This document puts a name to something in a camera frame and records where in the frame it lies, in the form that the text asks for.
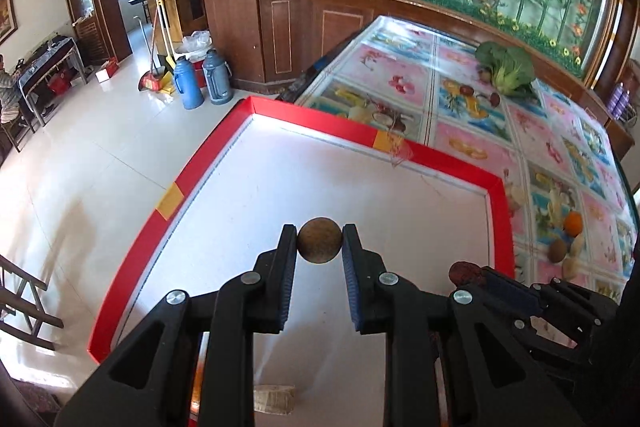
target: silver screw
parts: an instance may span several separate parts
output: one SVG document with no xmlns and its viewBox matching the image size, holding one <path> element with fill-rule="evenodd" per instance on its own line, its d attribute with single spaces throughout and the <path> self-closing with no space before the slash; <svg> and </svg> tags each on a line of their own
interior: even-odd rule
<svg viewBox="0 0 640 427">
<path fill-rule="evenodd" d="M 260 282 L 260 274 L 258 272 L 244 272 L 240 276 L 242 284 L 255 284 Z"/>
<path fill-rule="evenodd" d="M 186 298 L 187 298 L 187 294 L 182 290 L 173 290 L 167 293 L 166 295 L 166 301 L 172 306 L 175 306 L 176 304 L 180 304 L 181 302 L 184 302 Z"/>
<path fill-rule="evenodd" d="M 474 296 L 466 290 L 458 290 L 453 294 L 453 300 L 458 304 L 469 304 L 473 299 Z"/>
<path fill-rule="evenodd" d="M 393 273 L 393 272 L 383 272 L 380 274 L 380 277 L 378 277 L 378 280 L 380 281 L 380 284 L 383 284 L 385 286 L 393 286 L 394 284 L 398 283 L 398 276 Z"/>
</svg>

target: purple bottle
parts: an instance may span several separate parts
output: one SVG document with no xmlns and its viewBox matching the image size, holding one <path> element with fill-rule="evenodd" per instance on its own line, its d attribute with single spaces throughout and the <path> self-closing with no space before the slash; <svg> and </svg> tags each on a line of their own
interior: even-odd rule
<svg viewBox="0 0 640 427">
<path fill-rule="evenodd" d="M 620 118 L 623 111 L 626 109 L 626 106 L 629 105 L 629 94 L 628 90 L 623 92 L 620 96 L 620 100 L 618 100 L 618 103 L 616 104 L 616 107 L 613 108 L 612 115 L 615 120 Z"/>
<path fill-rule="evenodd" d="M 607 102 L 607 110 L 611 114 L 613 114 L 613 110 L 616 108 L 616 104 L 618 103 L 618 100 L 620 100 L 620 97 L 622 96 L 622 93 L 624 90 L 625 88 L 623 87 L 622 82 L 620 82 L 616 87 L 614 87 L 613 92 L 609 97 L 609 102 Z"/>
</svg>

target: gray thermos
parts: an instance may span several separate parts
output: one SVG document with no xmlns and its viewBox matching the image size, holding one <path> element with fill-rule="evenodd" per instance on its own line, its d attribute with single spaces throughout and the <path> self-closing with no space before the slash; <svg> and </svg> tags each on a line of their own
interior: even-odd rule
<svg viewBox="0 0 640 427">
<path fill-rule="evenodd" d="M 204 78 L 207 81 L 207 89 L 209 89 L 209 98 L 211 103 L 222 105 L 228 102 L 234 96 L 229 77 L 231 70 L 229 65 L 224 61 L 215 50 L 209 50 L 207 56 L 202 63 Z"/>
</svg>

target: orange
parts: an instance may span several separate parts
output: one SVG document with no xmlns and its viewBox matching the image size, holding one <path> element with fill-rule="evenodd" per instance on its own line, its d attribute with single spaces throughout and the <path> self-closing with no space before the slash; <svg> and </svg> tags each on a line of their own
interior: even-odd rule
<svg viewBox="0 0 640 427">
<path fill-rule="evenodd" d="M 569 211 L 564 218 L 564 231 L 571 237 L 575 237 L 582 231 L 582 216 L 580 212 Z"/>
</svg>

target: wooden counter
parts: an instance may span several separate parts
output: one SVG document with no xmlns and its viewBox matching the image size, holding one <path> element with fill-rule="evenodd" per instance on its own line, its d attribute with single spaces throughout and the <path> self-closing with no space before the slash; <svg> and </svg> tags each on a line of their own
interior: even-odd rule
<svg viewBox="0 0 640 427">
<path fill-rule="evenodd" d="M 634 144 L 602 101 L 536 49 L 482 22 L 419 0 L 204 0 L 215 47 L 228 60 L 233 84 L 282 92 L 336 44 L 389 15 L 429 26 L 469 44 L 493 40 L 529 52 L 536 76 L 585 108 L 609 133 L 618 158 Z"/>
</svg>

